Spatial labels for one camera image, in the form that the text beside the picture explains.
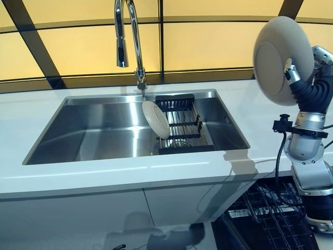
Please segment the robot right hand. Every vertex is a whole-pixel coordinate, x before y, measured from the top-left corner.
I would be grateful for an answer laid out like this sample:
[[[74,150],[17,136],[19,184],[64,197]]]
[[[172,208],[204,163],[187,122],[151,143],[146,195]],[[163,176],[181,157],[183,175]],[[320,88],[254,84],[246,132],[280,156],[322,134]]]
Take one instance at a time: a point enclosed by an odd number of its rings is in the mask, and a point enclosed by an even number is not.
[[[332,100],[332,53],[321,46],[312,47],[315,67],[307,80],[297,72],[296,60],[288,58],[284,75],[300,111],[325,114]]]

